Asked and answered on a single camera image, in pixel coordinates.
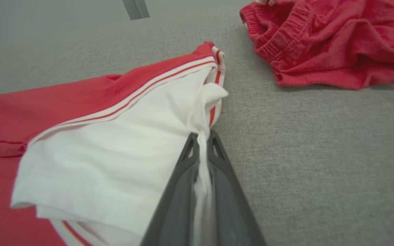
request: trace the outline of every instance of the gray tablecloth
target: gray tablecloth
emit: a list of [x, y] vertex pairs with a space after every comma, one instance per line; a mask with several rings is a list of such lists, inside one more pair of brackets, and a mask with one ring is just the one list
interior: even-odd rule
[[0, 49], [0, 93], [125, 73], [205, 40], [226, 54], [215, 129], [267, 243], [394, 245], [394, 85], [278, 87], [237, 8]]

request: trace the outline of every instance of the gray table surface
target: gray table surface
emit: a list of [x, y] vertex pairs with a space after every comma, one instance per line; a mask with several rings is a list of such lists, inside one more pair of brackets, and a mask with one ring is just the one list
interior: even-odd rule
[[205, 40], [226, 54], [215, 129], [267, 243], [394, 245], [394, 85], [278, 87], [236, 8], [1, 48], [0, 93], [125, 73]]

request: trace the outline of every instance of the gray background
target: gray background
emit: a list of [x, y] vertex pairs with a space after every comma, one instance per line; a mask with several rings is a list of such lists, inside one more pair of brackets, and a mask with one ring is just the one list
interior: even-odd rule
[[150, 12], [45, 40], [1, 41], [0, 93], [125, 73], [213, 41], [226, 54], [230, 93], [215, 129], [267, 243], [394, 245], [394, 85], [278, 87], [238, 11]]

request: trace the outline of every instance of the red and white garment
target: red and white garment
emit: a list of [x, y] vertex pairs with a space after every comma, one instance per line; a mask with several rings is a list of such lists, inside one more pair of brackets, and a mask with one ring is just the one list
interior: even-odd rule
[[[205, 142], [220, 115], [224, 72], [205, 42], [124, 75], [0, 95], [0, 245], [138, 245], [189, 133]], [[29, 208], [8, 209], [12, 189], [11, 207]]]

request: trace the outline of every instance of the white fabric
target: white fabric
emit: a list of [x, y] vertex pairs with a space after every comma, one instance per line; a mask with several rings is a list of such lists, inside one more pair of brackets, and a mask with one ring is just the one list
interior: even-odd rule
[[[41, 136], [21, 160], [11, 206], [36, 205], [61, 235], [58, 221], [78, 221], [82, 234], [106, 245], [139, 244], [191, 131], [206, 151], [210, 109], [228, 95], [204, 85], [215, 73], [204, 68], [161, 85], [114, 119]], [[210, 190], [206, 171], [199, 168], [199, 204]]]

